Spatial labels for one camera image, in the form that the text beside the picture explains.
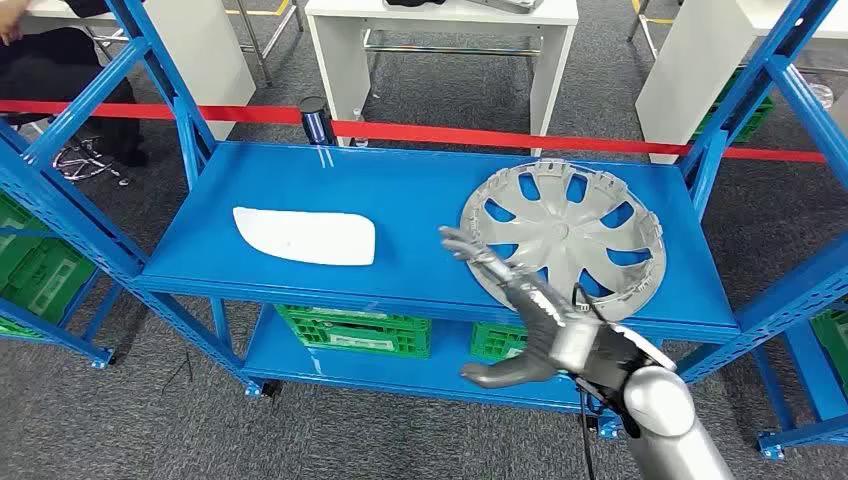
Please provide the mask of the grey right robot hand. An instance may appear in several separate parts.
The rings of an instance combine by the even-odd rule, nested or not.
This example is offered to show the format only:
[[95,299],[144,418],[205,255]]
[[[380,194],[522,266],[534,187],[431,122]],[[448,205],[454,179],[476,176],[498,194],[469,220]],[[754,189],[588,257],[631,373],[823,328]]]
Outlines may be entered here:
[[501,290],[527,330],[527,344],[520,354],[492,365],[467,363],[459,371],[461,377],[495,389],[546,381],[560,372],[579,375],[585,371],[596,323],[577,314],[536,273],[503,260],[469,234],[447,226],[441,226],[439,234],[444,248]]

